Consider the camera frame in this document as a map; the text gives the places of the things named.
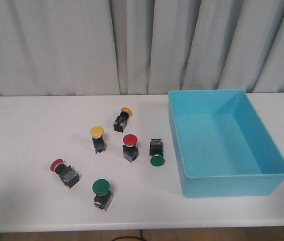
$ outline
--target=green push button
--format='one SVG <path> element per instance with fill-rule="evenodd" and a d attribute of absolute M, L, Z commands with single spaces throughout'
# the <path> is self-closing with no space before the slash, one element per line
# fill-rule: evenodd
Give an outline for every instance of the green push button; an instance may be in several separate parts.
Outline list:
<path fill-rule="evenodd" d="M 164 164 L 164 158 L 161 155 L 154 155 L 150 160 L 151 164 L 155 167 L 162 166 Z"/>
<path fill-rule="evenodd" d="M 105 195 L 110 190 L 110 183 L 105 179 L 98 179 L 93 184 L 93 192 L 96 195 Z"/>

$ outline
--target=white table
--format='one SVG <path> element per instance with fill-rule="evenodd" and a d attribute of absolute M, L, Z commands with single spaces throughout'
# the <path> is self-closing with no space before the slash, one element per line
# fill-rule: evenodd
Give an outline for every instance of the white table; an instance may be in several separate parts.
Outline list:
<path fill-rule="evenodd" d="M 284 93 L 249 94 L 284 155 Z M 120 109 L 134 116 L 140 156 L 122 157 Z M 106 152 L 95 154 L 89 130 L 103 126 Z M 164 141 L 165 164 L 150 164 L 150 138 Z M 51 163 L 72 165 L 81 180 L 68 189 Z M 94 207 L 92 184 L 111 183 L 107 212 Z M 168 121 L 167 95 L 0 97 L 0 232 L 284 225 L 284 182 L 269 196 L 185 198 Z"/>

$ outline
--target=curtain fold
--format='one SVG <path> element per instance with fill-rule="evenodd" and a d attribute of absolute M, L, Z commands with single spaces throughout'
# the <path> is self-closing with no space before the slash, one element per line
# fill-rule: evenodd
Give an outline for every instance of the curtain fold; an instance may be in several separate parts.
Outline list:
<path fill-rule="evenodd" d="M 0 0 L 0 95 L 284 92 L 284 0 Z"/>

